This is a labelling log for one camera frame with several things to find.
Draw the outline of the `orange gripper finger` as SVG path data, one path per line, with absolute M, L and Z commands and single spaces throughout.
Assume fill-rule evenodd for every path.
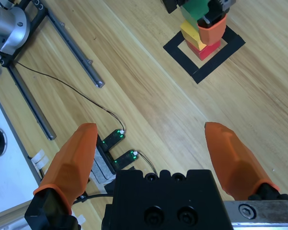
M 246 200 L 262 184 L 280 191 L 234 131 L 216 122 L 207 122 L 204 131 L 213 168 L 228 195 Z
M 53 158 L 34 195 L 51 188 L 61 198 L 67 213 L 72 204 L 81 196 L 87 186 L 93 167 L 97 143 L 97 126 L 85 123 L 78 127 Z

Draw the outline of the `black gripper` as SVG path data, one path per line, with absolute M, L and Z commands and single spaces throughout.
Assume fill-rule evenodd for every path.
M 218 42 L 226 29 L 227 13 L 235 0 L 163 0 L 168 13 L 178 7 L 187 22 L 197 25 L 201 41 L 207 45 Z

